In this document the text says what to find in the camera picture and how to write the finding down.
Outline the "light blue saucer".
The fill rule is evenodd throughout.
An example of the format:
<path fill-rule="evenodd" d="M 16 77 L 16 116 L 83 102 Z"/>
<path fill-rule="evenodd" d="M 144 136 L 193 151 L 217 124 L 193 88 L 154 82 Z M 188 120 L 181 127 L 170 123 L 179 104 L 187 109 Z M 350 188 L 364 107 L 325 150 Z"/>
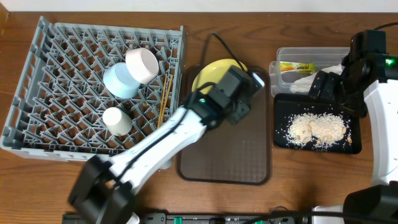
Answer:
<path fill-rule="evenodd" d="M 141 85 L 132 77 L 124 62 L 109 67 L 104 72 L 103 83 L 111 94 L 123 99 L 136 96 Z"/>

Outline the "white bowl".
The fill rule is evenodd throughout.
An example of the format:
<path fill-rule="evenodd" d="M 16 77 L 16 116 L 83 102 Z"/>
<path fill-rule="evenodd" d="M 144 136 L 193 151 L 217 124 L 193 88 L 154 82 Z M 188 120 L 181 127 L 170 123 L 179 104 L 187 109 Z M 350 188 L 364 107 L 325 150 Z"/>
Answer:
<path fill-rule="evenodd" d="M 150 83 L 159 73 L 158 60 L 147 48 L 128 50 L 125 62 L 133 79 L 141 84 Z"/>

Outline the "green snack wrapper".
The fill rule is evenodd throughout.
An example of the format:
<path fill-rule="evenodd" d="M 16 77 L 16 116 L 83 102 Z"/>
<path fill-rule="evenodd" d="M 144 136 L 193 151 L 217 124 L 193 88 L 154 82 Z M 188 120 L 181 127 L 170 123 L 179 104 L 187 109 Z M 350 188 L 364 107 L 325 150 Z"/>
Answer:
<path fill-rule="evenodd" d="M 280 72 L 307 72 L 314 73 L 315 66 L 312 63 L 280 62 Z"/>

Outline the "white tissue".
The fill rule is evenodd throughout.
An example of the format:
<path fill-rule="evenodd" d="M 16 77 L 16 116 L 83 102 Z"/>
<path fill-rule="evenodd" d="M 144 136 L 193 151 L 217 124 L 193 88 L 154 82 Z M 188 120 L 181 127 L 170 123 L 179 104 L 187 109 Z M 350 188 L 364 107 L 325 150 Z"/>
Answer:
<path fill-rule="evenodd" d="M 327 67 L 323 68 L 322 71 L 326 73 L 336 73 L 338 75 L 341 75 L 342 71 L 344 69 L 344 66 L 341 64 L 335 65 L 332 67 Z M 290 92 L 294 94 L 307 94 L 310 90 L 310 87 L 315 79 L 316 72 L 310 76 L 301 78 L 299 80 L 296 80 L 293 82 L 293 84 L 290 86 Z"/>

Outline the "wooden chopstick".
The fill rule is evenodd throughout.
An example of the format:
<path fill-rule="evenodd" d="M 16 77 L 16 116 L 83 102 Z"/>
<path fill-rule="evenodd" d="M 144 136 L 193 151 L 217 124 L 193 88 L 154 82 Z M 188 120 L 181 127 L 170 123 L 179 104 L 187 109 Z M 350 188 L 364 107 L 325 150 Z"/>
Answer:
<path fill-rule="evenodd" d="M 160 110 L 159 110 L 157 128 L 160 128 L 161 121 L 162 121 L 162 108 L 163 108 L 163 104 L 164 104 L 165 88 L 167 87 L 167 81 L 168 81 L 168 76 L 166 75 L 165 79 L 164 79 L 163 89 L 162 89 L 162 96 L 161 96 L 161 102 L 160 102 Z"/>
<path fill-rule="evenodd" d="M 163 122 L 164 122 L 165 109 L 166 109 L 166 107 L 167 107 L 167 102 L 168 102 L 168 98 L 169 98 L 169 95 L 170 95 L 170 90 L 171 90 L 171 87 L 172 87 L 173 79 L 174 79 L 174 76 L 173 76 L 173 75 L 171 75 L 171 76 L 168 77 L 167 87 L 165 88 L 165 97 L 164 97 L 164 104 L 163 104 L 163 108 L 162 108 L 162 121 L 161 121 L 161 125 L 162 125 Z"/>

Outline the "white plastic cup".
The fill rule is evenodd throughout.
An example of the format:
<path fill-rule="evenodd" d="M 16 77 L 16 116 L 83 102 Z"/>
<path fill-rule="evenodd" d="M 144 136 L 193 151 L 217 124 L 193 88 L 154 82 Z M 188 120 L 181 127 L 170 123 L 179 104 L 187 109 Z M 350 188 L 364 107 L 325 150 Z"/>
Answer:
<path fill-rule="evenodd" d="M 102 119 L 112 135 L 124 136 L 132 129 L 132 119 L 117 107 L 106 109 Z"/>

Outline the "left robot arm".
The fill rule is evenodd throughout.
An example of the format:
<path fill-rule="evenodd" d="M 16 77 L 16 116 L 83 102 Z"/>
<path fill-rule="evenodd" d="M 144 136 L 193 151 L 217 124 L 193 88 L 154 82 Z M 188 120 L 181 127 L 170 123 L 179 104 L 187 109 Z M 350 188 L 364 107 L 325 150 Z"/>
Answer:
<path fill-rule="evenodd" d="M 139 223 L 135 197 L 147 180 L 183 148 L 224 120 L 237 124 L 265 83 L 251 71 L 230 66 L 218 82 L 197 84 L 171 118 L 132 148 L 105 160 L 87 160 L 68 196 L 87 223 Z"/>

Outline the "yellow round plate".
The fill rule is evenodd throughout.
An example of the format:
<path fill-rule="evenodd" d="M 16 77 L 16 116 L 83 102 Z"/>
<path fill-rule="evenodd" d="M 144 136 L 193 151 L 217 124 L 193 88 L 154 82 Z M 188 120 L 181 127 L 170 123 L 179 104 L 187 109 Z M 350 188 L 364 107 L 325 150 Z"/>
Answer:
<path fill-rule="evenodd" d="M 220 59 L 208 64 L 200 71 L 200 76 L 197 75 L 195 77 L 192 84 L 192 92 L 196 90 L 197 82 L 199 82 L 198 87 L 201 87 L 207 82 L 218 83 L 232 65 L 239 68 L 238 63 L 231 58 Z"/>

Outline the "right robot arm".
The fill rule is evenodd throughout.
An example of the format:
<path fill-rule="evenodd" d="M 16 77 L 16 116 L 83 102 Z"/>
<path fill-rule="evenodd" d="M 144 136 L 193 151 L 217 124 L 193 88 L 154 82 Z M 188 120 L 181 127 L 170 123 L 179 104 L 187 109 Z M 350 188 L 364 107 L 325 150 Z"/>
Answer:
<path fill-rule="evenodd" d="M 341 74 L 319 71 L 309 97 L 369 115 L 373 141 L 371 186 L 350 193 L 342 223 L 397 223 L 397 56 L 386 52 L 381 28 L 352 36 Z"/>

